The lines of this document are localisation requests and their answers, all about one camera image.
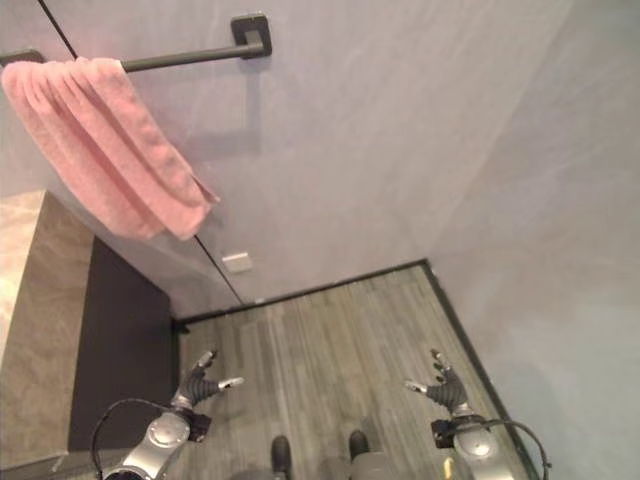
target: marble vanity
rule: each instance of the marble vanity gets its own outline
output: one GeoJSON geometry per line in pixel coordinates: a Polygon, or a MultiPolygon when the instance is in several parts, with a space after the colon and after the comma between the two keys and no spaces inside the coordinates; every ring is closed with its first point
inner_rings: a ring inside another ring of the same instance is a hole
{"type": "MultiPolygon", "coordinates": [[[[108,404],[171,395],[169,299],[43,191],[0,199],[0,262],[0,476],[50,478],[88,464],[108,404]]],[[[107,456],[151,416],[116,419],[107,456]]]]}

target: black shoe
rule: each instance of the black shoe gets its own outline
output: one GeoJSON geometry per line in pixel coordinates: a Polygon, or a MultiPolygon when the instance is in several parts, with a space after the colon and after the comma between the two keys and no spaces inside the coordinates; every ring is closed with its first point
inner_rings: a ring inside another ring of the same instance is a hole
{"type": "Polygon", "coordinates": [[[291,447],[284,435],[271,442],[271,470],[274,475],[283,474],[287,479],[291,478],[291,447]]]}
{"type": "Polygon", "coordinates": [[[369,440],[367,436],[360,430],[354,430],[349,437],[349,453],[351,454],[351,461],[362,453],[369,451],[369,440]]]}

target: marble countertop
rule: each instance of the marble countertop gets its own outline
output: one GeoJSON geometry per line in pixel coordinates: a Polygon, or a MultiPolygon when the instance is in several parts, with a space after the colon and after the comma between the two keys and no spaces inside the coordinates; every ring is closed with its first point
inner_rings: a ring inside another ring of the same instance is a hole
{"type": "Polygon", "coordinates": [[[45,192],[0,199],[0,366],[45,192]]]}

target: black baseboard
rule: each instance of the black baseboard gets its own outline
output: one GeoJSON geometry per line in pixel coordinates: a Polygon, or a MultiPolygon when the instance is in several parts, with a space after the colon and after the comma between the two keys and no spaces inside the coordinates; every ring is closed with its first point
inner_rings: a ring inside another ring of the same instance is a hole
{"type": "MultiPolygon", "coordinates": [[[[246,312],[254,308],[264,307],[267,305],[272,305],[274,303],[284,302],[286,300],[292,300],[294,298],[302,297],[304,295],[322,292],[330,288],[341,287],[343,285],[348,285],[350,283],[368,280],[373,277],[378,277],[380,275],[386,275],[391,272],[396,272],[399,270],[404,270],[407,268],[417,267],[417,266],[422,267],[422,271],[427,277],[429,284],[433,288],[433,291],[436,294],[436,297],[438,298],[438,301],[440,302],[440,305],[442,306],[442,309],[445,315],[447,316],[447,319],[449,320],[451,327],[453,328],[453,330],[456,333],[456,336],[460,340],[460,343],[462,344],[462,348],[467,354],[467,357],[469,358],[469,361],[473,365],[473,368],[476,370],[478,377],[480,378],[480,382],[482,383],[483,388],[489,395],[489,398],[491,399],[493,405],[495,406],[496,411],[498,412],[498,415],[500,416],[500,418],[504,420],[511,420],[511,416],[509,415],[509,412],[507,412],[507,409],[502,403],[502,400],[500,400],[500,396],[498,395],[498,392],[496,391],[495,387],[491,383],[491,379],[489,378],[489,375],[487,374],[486,370],[482,366],[480,357],[478,356],[476,350],[473,348],[473,344],[471,343],[469,336],[465,332],[464,327],[462,326],[462,323],[460,322],[460,319],[458,318],[458,315],[456,314],[456,311],[453,308],[453,305],[449,301],[449,298],[447,297],[447,294],[444,288],[442,288],[442,285],[440,284],[440,282],[438,281],[438,278],[433,272],[431,263],[426,258],[415,260],[408,263],[403,263],[401,265],[396,265],[395,267],[377,270],[375,272],[359,275],[357,277],[348,278],[346,280],[341,280],[338,282],[321,285],[319,287],[300,290],[295,293],[270,298],[268,300],[261,301],[261,302],[254,302],[250,304],[240,305],[237,307],[232,307],[225,310],[216,310],[212,312],[202,313],[199,315],[194,315],[191,317],[178,319],[175,321],[175,324],[178,328],[185,327],[186,325],[190,325],[198,322],[204,322],[206,320],[212,320],[212,319],[222,317],[225,315],[230,315],[233,313],[246,312]]],[[[539,480],[540,476],[538,475],[537,470],[533,464],[533,460],[531,459],[531,456],[529,455],[529,452],[525,448],[524,443],[522,442],[522,439],[518,435],[516,429],[508,425],[505,426],[505,428],[509,434],[509,437],[513,441],[513,444],[516,448],[518,456],[520,457],[522,464],[525,467],[525,470],[527,470],[529,477],[532,479],[539,480]]]]}
{"type": "Polygon", "coordinates": [[[375,272],[366,273],[364,275],[358,275],[356,277],[351,277],[346,280],[327,283],[325,285],[320,285],[319,287],[307,288],[305,290],[298,290],[297,292],[294,292],[294,293],[288,293],[286,295],[272,297],[267,300],[262,300],[260,302],[246,303],[244,305],[238,305],[237,307],[231,307],[231,308],[222,309],[222,310],[214,310],[211,312],[205,312],[205,313],[200,313],[198,315],[193,315],[191,317],[180,318],[176,320],[176,324],[190,325],[192,323],[203,322],[205,320],[211,320],[212,318],[222,317],[224,315],[230,315],[232,313],[246,312],[247,310],[252,310],[258,307],[265,307],[267,305],[273,305],[274,303],[292,300],[294,298],[303,297],[305,295],[310,295],[312,293],[322,292],[330,288],[342,287],[343,285],[348,285],[349,283],[361,282],[362,280],[378,277],[380,275],[386,275],[387,273],[396,272],[398,270],[404,270],[405,268],[417,267],[420,265],[424,265],[424,263],[425,263],[425,260],[415,260],[413,262],[403,263],[395,267],[384,268],[382,270],[376,270],[375,272]]]}

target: black trim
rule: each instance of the black trim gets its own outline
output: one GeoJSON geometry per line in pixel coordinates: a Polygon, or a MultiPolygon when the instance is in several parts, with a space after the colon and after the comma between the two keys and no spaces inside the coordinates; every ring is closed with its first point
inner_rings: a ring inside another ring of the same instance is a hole
{"type": "Polygon", "coordinates": [[[269,298],[267,300],[262,300],[258,302],[245,303],[243,305],[239,305],[237,307],[231,307],[223,310],[214,310],[211,312],[205,312],[198,315],[194,315],[186,318],[179,318],[176,320],[176,323],[179,325],[189,325],[191,323],[204,322],[205,320],[214,319],[217,317],[222,317],[224,315],[230,315],[232,313],[238,312],[246,312],[247,310],[253,310],[258,307],[265,307],[267,305],[273,305],[278,302],[285,302],[287,300],[292,300],[294,298],[302,297],[304,295],[309,295],[311,293],[318,293],[324,290],[328,290],[330,288],[341,287],[343,285],[348,285],[349,283],[360,282],[362,280],[367,280],[369,278],[378,277],[380,275],[386,275],[387,273],[395,272],[398,270],[404,270],[405,268],[417,267],[419,265],[423,265],[424,260],[416,260],[409,263],[403,263],[401,265],[397,265],[395,267],[385,268],[382,270],[376,270],[372,273],[366,273],[364,275],[358,275],[357,277],[351,277],[346,280],[340,280],[333,283],[327,283],[325,285],[321,285],[319,287],[312,287],[306,290],[299,290],[294,293],[289,293],[286,295],[280,295],[278,297],[269,298]]]}
{"type": "Polygon", "coordinates": [[[71,54],[71,56],[74,58],[74,60],[76,58],[78,58],[78,54],[76,53],[74,48],[71,46],[71,43],[67,39],[67,36],[64,34],[62,29],[60,28],[60,25],[58,24],[58,22],[56,21],[55,17],[51,13],[51,10],[49,10],[49,7],[47,7],[47,4],[44,3],[44,0],[38,0],[38,3],[40,4],[40,7],[42,8],[42,11],[44,12],[44,14],[47,16],[47,18],[51,22],[51,25],[53,25],[53,28],[55,28],[56,32],[58,32],[58,35],[60,36],[60,39],[66,45],[67,50],[69,50],[69,53],[71,54]]]}
{"type": "Polygon", "coordinates": [[[240,295],[238,295],[238,292],[236,291],[236,289],[233,288],[233,285],[231,285],[231,282],[229,281],[227,276],[224,274],[222,269],[218,266],[218,264],[216,263],[215,259],[213,258],[213,255],[211,255],[209,253],[209,250],[207,250],[207,247],[204,246],[204,243],[202,243],[202,240],[200,240],[200,238],[197,235],[194,235],[193,238],[196,239],[196,242],[198,242],[198,245],[200,245],[200,248],[202,249],[204,254],[209,258],[209,261],[211,261],[213,266],[216,268],[216,270],[218,271],[218,273],[220,274],[220,276],[222,277],[224,282],[227,284],[227,287],[229,287],[229,290],[231,290],[231,292],[233,292],[233,294],[236,297],[236,300],[238,300],[238,302],[241,305],[245,305],[245,302],[242,301],[242,297],[240,297],[240,295]]]}
{"type": "MultiPolygon", "coordinates": [[[[489,398],[491,399],[491,402],[493,403],[496,411],[498,412],[498,415],[503,420],[512,420],[511,416],[509,415],[509,412],[507,412],[506,407],[502,403],[502,400],[500,400],[500,396],[498,395],[498,392],[493,386],[493,383],[491,383],[491,379],[489,378],[487,371],[482,366],[480,357],[478,356],[478,353],[476,352],[475,348],[473,348],[473,344],[471,343],[471,340],[469,340],[469,337],[467,336],[467,332],[465,332],[464,327],[460,322],[460,318],[456,314],[456,311],[454,310],[453,305],[449,301],[449,297],[447,297],[447,293],[444,291],[444,289],[440,285],[440,282],[438,281],[438,277],[436,276],[435,272],[433,271],[433,268],[431,267],[431,263],[426,258],[422,262],[422,270],[424,271],[424,274],[426,275],[427,280],[429,280],[429,284],[431,285],[431,288],[436,294],[436,298],[440,302],[440,305],[442,306],[442,309],[444,310],[445,315],[449,319],[449,323],[451,324],[451,327],[456,332],[456,336],[458,337],[458,340],[460,340],[460,343],[462,344],[462,348],[467,354],[467,357],[469,357],[469,361],[471,362],[471,365],[473,365],[473,368],[476,370],[476,373],[480,378],[480,382],[482,382],[482,386],[484,387],[485,391],[489,395],[489,398]]],[[[509,437],[511,437],[511,441],[514,444],[516,451],[518,452],[518,456],[520,457],[520,460],[522,460],[523,466],[525,467],[525,470],[527,470],[529,477],[536,478],[539,480],[540,476],[538,475],[538,472],[533,464],[531,455],[529,455],[529,452],[525,448],[524,443],[522,442],[522,439],[516,432],[516,429],[512,425],[505,425],[505,429],[507,430],[509,437]]]]}

